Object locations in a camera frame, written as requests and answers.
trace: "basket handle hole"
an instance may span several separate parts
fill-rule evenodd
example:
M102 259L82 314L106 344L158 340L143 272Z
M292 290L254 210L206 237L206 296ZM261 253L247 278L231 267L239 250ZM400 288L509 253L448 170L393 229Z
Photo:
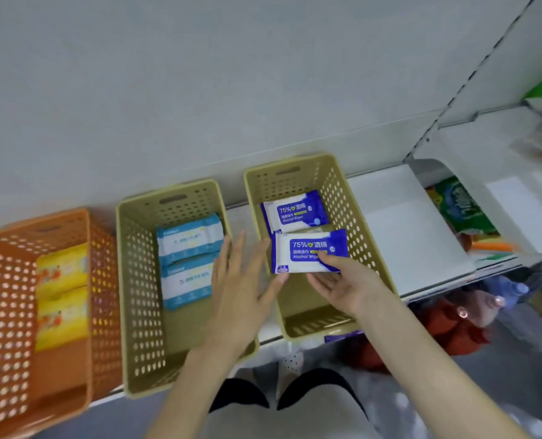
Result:
M171 197L162 198L161 200L159 200L159 203L161 205L165 205L166 203L177 202L185 198L188 198L186 194L177 194L177 195L172 195Z
M283 171L277 171L275 173L276 176L284 176L285 174L293 174L297 171L301 171L301 166L294 166L293 168L289 168Z
M36 231L37 232L51 232L51 231L55 231L55 230L60 229L60 228L61 228L60 225L56 225L54 227L37 228Z

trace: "blue bottle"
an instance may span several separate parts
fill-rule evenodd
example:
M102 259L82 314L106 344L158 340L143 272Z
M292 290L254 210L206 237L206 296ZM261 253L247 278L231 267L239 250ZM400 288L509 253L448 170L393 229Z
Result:
M529 287L524 283L517 283L505 276L493 276L482 281L484 290L492 295L504 297L505 308L513 308L522 295L529 292Z

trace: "orange basket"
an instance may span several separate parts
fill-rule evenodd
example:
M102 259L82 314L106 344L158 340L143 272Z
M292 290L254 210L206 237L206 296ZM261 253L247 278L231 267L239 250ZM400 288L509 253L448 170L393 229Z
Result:
M90 336L34 352L36 259L88 243ZM0 229L0 437L74 417L122 383L115 238L87 209Z

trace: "yellow wipes package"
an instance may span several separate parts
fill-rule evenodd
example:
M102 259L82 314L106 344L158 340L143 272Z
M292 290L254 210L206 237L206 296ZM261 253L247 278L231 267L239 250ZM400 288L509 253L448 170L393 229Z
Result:
M35 351L59 347L87 336L87 287L38 301Z
M37 259L38 299L86 285L88 243L56 251Z

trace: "hand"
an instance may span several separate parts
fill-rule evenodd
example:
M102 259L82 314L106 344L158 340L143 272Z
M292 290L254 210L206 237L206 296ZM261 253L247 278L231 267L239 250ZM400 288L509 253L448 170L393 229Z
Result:
M375 292L390 292L381 278L368 266L348 257L318 253L322 262L340 270L338 273L308 273L310 285L337 310L358 318Z
M245 350L263 325L275 297L279 294L289 274L276 276L267 290L259 295L259 273L267 252L269 239L256 246L245 271L242 271L242 255L245 231L232 245L224 237L224 243L212 271L212 318L207 328L206 343L229 349L235 356Z

